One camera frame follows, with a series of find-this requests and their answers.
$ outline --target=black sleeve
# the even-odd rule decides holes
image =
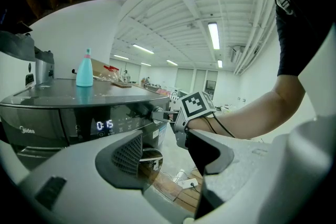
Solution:
[[[288,15],[276,5],[276,23],[280,42],[280,65],[282,74],[298,76],[313,57],[316,39],[304,19]]]

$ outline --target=ceiling pipe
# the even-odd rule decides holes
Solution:
[[[260,46],[260,49],[258,50],[257,54],[253,57],[253,59],[248,64],[248,66],[240,73],[240,75],[242,75],[253,64],[253,62],[258,58],[258,56],[260,55],[260,53],[261,53],[262,49],[264,48],[265,44],[268,42],[268,39],[269,39],[270,35],[275,30],[275,25],[276,25],[276,21],[274,20],[271,27],[269,28],[269,31],[268,31],[268,34],[267,34],[265,40],[264,40],[263,44]]]
[[[259,22],[259,19],[260,19],[260,16],[261,16],[261,9],[263,8],[263,2],[264,2],[264,0],[257,0],[257,7],[256,7],[256,13],[254,15],[252,30],[251,30],[250,36],[247,40],[247,44],[246,44],[246,47],[243,51],[243,54],[241,55],[241,58],[240,58],[240,60],[237,64],[237,67],[236,67],[235,71],[234,71],[234,74],[237,73],[237,70],[239,69],[241,62],[245,59],[248,48],[249,48],[249,46],[252,42],[252,39],[254,37],[254,34],[255,34],[256,30],[257,30],[258,22]]]
[[[240,68],[237,70],[237,73],[239,73],[239,71],[244,67],[244,65],[246,64],[247,60],[250,58],[251,54],[255,51],[258,43],[260,42],[260,38],[263,35],[264,31],[265,31],[265,27],[267,24],[267,21],[270,17],[270,14],[272,12],[272,8],[274,6],[275,1],[274,0],[268,0],[266,9],[265,9],[265,15],[264,15],[264,20],[261,23],[261,27],[259,28],[257,37],[254,40],[254,43],[250,49],[250,51],[248,52],[247,56],[245,57],[244,61],[241,63]]]

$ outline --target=black t-shirt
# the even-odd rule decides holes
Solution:
[[[281,46],[278,75],[298,76],[330,30],[335,19],[335,0],[288,1],[289,9],[276,5]]]

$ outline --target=air conditioning unit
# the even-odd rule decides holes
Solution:
[[[240,46],[235,46],[231,50],[231,57],[230,60],[232,63],[238,62],[238,59],[242,56],[241,53],[241,47]]]

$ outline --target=digital display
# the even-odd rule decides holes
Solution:
[[[113,127],[112,120],[108,120],[108,121],[105,121],[105,122],[97,121],[96,125],[97,125],[97,130],[98,131],[101,131],[104,128],[112,129],[112,127]]]

